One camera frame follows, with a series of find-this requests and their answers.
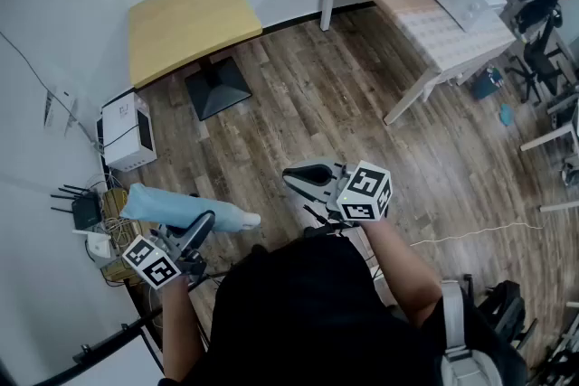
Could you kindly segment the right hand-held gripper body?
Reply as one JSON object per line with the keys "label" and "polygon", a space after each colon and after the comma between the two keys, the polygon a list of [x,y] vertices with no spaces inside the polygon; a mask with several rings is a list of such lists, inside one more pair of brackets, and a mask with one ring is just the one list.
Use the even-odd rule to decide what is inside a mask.
{"label": "right hand-held gripper body", "polygon": [[360,161],[340,168],[326,207],[342,221],[380,221],[391,197],[391,172]]}

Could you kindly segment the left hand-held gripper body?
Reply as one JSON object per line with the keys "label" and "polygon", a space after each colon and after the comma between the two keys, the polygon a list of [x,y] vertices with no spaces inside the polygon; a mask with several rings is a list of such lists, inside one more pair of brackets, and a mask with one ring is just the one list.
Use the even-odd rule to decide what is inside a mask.
{"label": "left hand-held gripper body", "polygon": [[151,230],[149,237],[138,235],[123,252],[129,264],[153,289],[160,289],[178,276],[198,284],[206,270],[199,249],[180,249],[184,229],[162,225]]}

